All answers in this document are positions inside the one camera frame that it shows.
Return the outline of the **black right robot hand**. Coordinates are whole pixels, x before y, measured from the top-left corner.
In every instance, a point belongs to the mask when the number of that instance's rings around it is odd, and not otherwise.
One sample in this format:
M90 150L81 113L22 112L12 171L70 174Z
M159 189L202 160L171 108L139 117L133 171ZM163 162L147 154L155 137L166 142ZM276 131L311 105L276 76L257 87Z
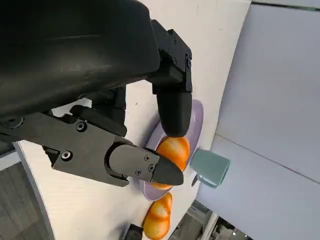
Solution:
M142 240L142 238L143 228L131 223L125 234L124 240Z

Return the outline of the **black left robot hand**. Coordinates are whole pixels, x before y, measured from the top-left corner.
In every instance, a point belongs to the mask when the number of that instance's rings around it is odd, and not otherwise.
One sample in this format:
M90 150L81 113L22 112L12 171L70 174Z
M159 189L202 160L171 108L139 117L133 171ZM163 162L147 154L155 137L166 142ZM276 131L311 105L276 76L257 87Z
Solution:
M152 85L162 128L184 136L192 51L137 0L0 3L0 139L41 145L54 170L124 187L179 186L182 170L125 138L126 86Z

